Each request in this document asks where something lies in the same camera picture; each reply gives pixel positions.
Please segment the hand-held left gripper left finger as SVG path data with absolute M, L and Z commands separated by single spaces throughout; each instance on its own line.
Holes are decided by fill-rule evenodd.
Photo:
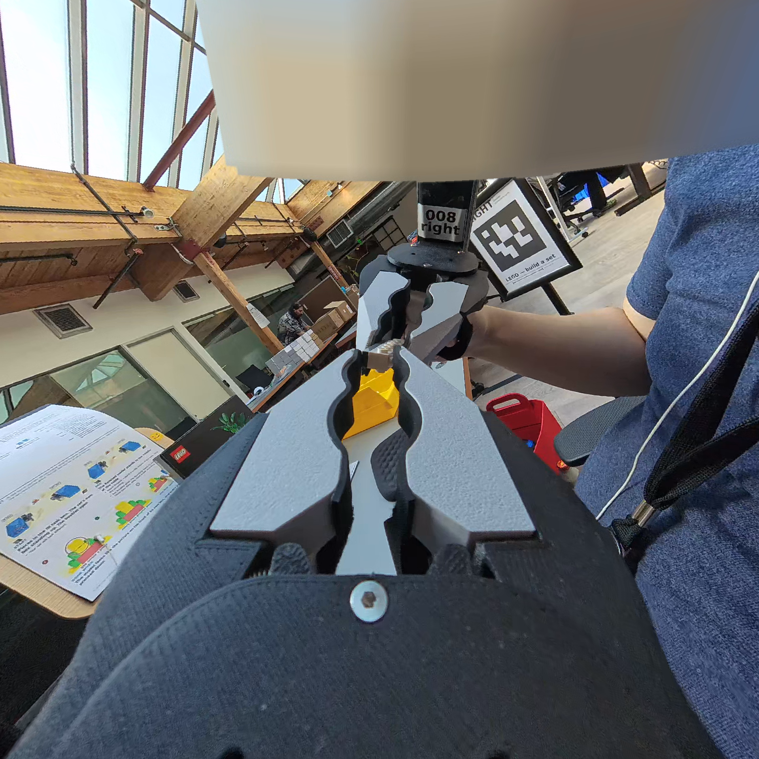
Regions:
M 361 353 L 347 351 L 278 403 L 210 525 L 214 536 L 341 555 L 354 521 L 343 439 L 355 422 Z

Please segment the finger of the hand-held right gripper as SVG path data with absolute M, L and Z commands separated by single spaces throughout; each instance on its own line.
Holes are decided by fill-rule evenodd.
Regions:
M 396 271 L 363 270 L 359 282 L 356 347 L 369 351 L 404 336 L 411 282 Z
M 419 326 L 404 344 L 413 356 L 422 362 L 431 362 L 454 340 L 463 320 L 461 308 L 468 290 L 468 285 L 456 281 L 430 285 L 427 293 L 431 303 L 422 310 Z

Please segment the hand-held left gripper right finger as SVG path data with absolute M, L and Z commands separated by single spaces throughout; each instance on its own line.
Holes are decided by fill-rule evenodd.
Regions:
M 447 545 L 531 540 L 536 527 L 479 407 L 405 347 L 393 353 L 399 430 L 370 458 L 393 505 L 385 535 L 393 558 L 414 541 Z

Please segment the person's right forearm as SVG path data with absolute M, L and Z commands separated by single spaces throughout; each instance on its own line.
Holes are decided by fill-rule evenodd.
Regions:
M 489 339 L 495 357 L 517 374 L 587 395 L 645 395 L 653 322 L 632 312 L 625 306 L 545 316 L 496 309 Z

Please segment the dark lego box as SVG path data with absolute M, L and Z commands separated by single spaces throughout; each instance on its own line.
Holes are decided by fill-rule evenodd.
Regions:
M 155 457 L 175 480 L 189 478 L 212 454 L 252 420 L 255 412 L 234 396 Z

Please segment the person's right hand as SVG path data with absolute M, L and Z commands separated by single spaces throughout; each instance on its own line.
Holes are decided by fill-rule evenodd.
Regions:
M 491 355 L 498 348 L 494 336 L 499 315 L 501 310 L 491 306 L 485 306 L 468 315 L 471 337 L 465 352 L 467 357 L 493 362 Z

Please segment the red plastic bin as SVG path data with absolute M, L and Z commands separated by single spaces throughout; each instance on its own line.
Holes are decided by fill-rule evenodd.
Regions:
M 569 469 L 555 449 L 555 438 L 562 432 L 563 425 L 545 402 L 509 393 L 489 401 L 486 410 L 494 413 L 555 473 L 562 474 Z

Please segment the framed marker sign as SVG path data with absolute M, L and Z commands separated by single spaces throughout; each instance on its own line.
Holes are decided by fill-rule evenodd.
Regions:
M 571 313 L 553 283 L 582 263 L 526 179 L 499 178 L 479 193 L 470 247 L 496 292 L 488 300 L 506 303 L 538 289 L 558 314 Z

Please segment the stack of white boxes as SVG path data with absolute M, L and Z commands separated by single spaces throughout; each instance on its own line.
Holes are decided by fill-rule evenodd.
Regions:
M 287 366 L 307 364 L 325 347 L 325 343 L 312 330 L 308 330 L 284 346 L 265 363 L 271 375 L 282 372 Z

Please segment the yellow plastic bin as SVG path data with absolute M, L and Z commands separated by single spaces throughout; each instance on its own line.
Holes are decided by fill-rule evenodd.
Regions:
M 399 399 L 392 369 L 383 373 L 370 370 L 362 375 L 359 389 L 353 397 L 354 423 L 342 439 L 349 439 L 393 419 L 398 412 Z

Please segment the black rolling office chair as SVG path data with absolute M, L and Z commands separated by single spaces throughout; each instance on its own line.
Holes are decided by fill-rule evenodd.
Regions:
M 609 205 L 599 173 L 595 168 L 564 172 L 555 179 L 555 187 L 562 212 L 574 204 L 574 198 L 583 190 L 587 191 L 593 216 L 600 217 Z

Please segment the operator in blue shirt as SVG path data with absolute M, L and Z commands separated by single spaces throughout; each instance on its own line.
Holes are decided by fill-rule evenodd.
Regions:
M 669 161 L 665 206 L 626 297 L 654 321 L 645 401 L 594 449 L 598 515 L 643 441 L 720 345 L 758 267 L 757 145 Z M 725 757 L 758 755 L 757 444 L 654 518 L 636 580 L 669 666 Z

